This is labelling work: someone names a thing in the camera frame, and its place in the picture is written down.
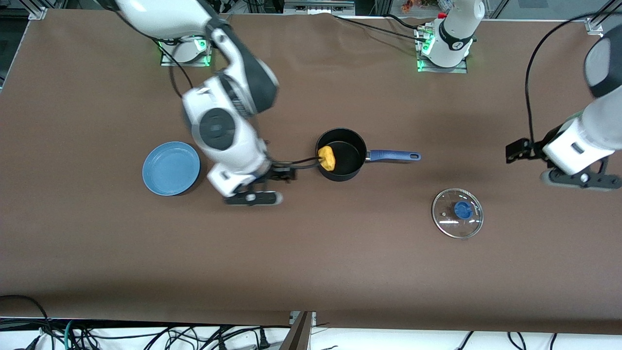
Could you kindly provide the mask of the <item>yellow potato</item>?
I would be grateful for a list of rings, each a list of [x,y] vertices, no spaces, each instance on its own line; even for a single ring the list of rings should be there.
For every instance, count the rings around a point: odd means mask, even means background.
[[[331,146],[326,145],[318,149],[317,155],[320,166],[322,166],[325,171],[332,172],[335,170],[336,158],[333,148]]]

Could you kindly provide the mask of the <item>glass lid blue knob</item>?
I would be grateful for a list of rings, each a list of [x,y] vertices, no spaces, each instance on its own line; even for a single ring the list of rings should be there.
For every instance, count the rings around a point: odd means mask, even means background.
[[[431,215],[436,228],[453,239],[469,239],[484,226],[482,205],[465,189],[440,191],[432,202]]]

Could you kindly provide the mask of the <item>metal base plate left arm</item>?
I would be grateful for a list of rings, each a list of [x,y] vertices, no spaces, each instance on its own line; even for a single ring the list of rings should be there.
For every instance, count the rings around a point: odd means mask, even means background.
[[[460,64],[455,67],[441,67],[434,64],[426,55],[424,55],[424,49],[429,48],[434,40],[432,35],[432,28],[430,26],[417,26],[413,29],[415,38],[424,38],[424,42],[416,42],[415,50],[417,52],[417,71],[418,72],[430,72],[430,73],[468,73],[466,58],[463,58]]]

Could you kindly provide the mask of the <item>metal base plate right arm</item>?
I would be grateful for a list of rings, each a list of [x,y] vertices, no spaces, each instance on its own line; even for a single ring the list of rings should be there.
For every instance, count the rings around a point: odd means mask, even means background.
[[[211,64],[212,46],[203,37],[185,37],[176,43],[158,42],[163,50],[162,66],[208,67]]]

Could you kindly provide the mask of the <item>blue round plate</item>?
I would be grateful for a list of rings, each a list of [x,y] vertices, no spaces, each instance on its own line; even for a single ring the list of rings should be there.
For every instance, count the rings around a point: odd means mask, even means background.
[[[195,185],[201,171],[198,153],[186,142],[171,141],[155,147],[142,166],[146,188],[160,196],[178,196]]]

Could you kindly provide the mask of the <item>brown table cover sheet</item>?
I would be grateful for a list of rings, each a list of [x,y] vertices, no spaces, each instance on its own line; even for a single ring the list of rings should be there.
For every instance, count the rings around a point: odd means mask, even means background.
[[[107,11],[31,22],[0,93],[0,295],[51,317],[331,327],[622,334],[622,190],[554,188],[540,161],[506,164],[527,135],[524,75],[552,27],[485,21],[467,74],[418,72],[412,46],[315,16],[230,18],[280,81],[258,116],[281,161],[332,128],[422,154],[315,169],[277,206],[231,207],[208,181],[163,197],[141,169],[191,142],[157,48]],[[453,239],[436,195],[465,189],[484,226]]]

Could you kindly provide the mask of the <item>grey equipment box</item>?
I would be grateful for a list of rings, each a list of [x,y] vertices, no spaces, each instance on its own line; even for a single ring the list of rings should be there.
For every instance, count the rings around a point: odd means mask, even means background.
[[[283,14],[355,16],[355,0],[283,0]]]

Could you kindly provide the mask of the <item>colourful background clutter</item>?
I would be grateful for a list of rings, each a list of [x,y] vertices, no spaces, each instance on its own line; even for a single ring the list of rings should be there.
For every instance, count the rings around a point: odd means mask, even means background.
[[[413,9],[446,13],[453,8],[453,0],[403,0],[400,4],[402,13],[411,13]]]

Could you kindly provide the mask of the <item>aluminium frame post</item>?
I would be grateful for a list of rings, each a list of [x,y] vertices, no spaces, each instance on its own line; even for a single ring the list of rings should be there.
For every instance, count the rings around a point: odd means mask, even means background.
[[[317,326],[316,312],[291,312],[294,323],[278,350],[310,350],[312,329]]]

